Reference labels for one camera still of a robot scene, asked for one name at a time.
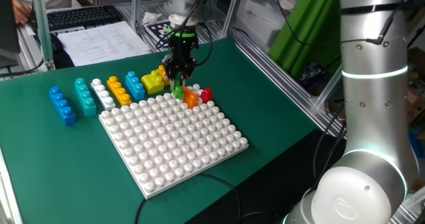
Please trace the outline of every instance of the white block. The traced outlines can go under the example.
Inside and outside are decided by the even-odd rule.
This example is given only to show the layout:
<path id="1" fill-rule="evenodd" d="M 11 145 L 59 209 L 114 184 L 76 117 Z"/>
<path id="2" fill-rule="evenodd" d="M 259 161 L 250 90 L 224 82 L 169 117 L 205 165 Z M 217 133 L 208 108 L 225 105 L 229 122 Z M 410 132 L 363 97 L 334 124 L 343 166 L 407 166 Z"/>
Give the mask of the white block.
<path id="1" fill-rule="evenodd" d="M 112 108 L 115 108 L 116 105 L 114 103 L 114 99 L 109 96 L 109 92 L 105 90 L 105 86 L 102 84 L 100 79 L 95 78 L 91 83 L 92 89 L 96 96 L 99 98 L 100 102 L 102 103 L 102 106 L 105 108 L 105 110 L 112 110 Z"/>
<path id="2" fill-rule="evenodd" d="M 165 94 L 99 115 L 146 199 L 248 148 L 247 139 L 214 102 L 189 110 L 171 97 Z"/>

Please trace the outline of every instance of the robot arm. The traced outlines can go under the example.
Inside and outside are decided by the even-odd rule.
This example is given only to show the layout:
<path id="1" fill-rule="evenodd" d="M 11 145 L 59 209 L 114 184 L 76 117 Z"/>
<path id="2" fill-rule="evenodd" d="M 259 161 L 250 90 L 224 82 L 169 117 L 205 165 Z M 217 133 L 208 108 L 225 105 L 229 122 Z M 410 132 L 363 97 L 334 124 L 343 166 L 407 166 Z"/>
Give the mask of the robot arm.
<path id="1" fill-rule="evenodd" d="M 170 27 L 167 44 L 171 54 L 162 60 L 165 77 L 170 80 L 171 88 L 176 86 L 176 77 L 181 74 L 181 85 L 192 76 L 194 69 L 200 64 L 191 55 L 193 48 L 198 48 L 196 26 L 198 21 L 192 16 L 202 0 L 169 0 L 174 14 L 169 16 Z"/>
<path id="2" fill-rule="evenodd" d="M 403 0 L 340 1 L 342 41 L 375 38 L 395 16 L 383 43 L 341 44 L 345 154 L 284 224 L 387 224 L 418 175 L 406 118 L 406 24 L 396 10 Z"/>

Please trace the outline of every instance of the green table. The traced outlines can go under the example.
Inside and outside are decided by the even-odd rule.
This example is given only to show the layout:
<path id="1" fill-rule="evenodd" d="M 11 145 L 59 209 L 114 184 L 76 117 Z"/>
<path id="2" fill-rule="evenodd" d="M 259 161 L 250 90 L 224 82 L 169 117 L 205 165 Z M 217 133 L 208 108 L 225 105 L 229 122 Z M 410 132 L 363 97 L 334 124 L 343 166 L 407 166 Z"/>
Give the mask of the green table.
<path id="1" fill-rule="evenodd" d="M 195 54 L 201 60 L 208 51 L 206 45 Z M 98 117 L 84 117 L 74 81 L 100 78 L 105 84 L 114 75 L 124 83 L 128 71 L 147 74 L 163 56 L 155 53 L 0 82 L 0 143 L 26 224 L 134 222 L 143 196 Z M 194 83 L 212 88 L 216 104 L 248 138 L 246 151 L 206 171 L 232 185 L 315 128 L 231 39 L 214 43 L 213 56 L 195 70 L 188 85 Z M 52 86 L 59 86 L 69 101 L 76 125 L 61 122 L 48 97 Z M 102 105 L 95 101 L 100 113 Z M 140 223 L 184 223 L 227 191 L 221 183 L 193 177 L 149 199 Z"/>

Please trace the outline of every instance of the yellow block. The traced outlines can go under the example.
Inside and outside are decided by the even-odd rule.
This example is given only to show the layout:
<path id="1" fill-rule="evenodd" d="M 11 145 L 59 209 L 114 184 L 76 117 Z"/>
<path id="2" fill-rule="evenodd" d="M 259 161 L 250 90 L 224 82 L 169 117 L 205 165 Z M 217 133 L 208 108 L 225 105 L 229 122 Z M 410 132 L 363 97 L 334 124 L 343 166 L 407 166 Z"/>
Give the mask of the yellow block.
<path id="1" fill-rule="evenodd" d="M 109 77 L 108 87 L 111 89 L 112 93 L 115 95 L 118 102 L 120 102 L 122 106 L 131 104 L 130 95 L 127 94 L 125 88 L 123 88 L 121 83 L 118 82 L 117 77 Z"/>
<path id="2" fill-rule="evenodd" d="M 153 70 L 141 78 L 141 83 L 145 87 L 147 94 L 154 94 L 164 90 L 164 81 L 158 71 Z"/>
<path id="3" fill-rule="evenodd" d="M 170 85 L 170 80 L 168 80 L 165 77 L 165 68 L 164 68 L 164 66 L 163 65 L 159 65 L 157 71 L 158 71 L 158 74 L 161 75 L 162 81 L 164 81 L 164 86 L 169 86 Z"/>

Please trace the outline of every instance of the person's hand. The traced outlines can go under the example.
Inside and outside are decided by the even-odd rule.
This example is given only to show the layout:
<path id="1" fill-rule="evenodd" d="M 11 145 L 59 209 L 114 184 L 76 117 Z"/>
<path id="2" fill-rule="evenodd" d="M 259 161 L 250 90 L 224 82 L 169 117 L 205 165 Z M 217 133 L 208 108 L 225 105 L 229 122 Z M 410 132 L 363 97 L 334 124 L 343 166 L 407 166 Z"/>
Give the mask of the person's hand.
<path id="1" fill-rule="evenodd" d="M 16 24 L 21 23 L 25 25 L 28 23 L 28 18 L 31 15 L 31 9 L 29 6 L 18 0 L 13 0 L 13 11 L 15 12 L 15 22 Z"/>

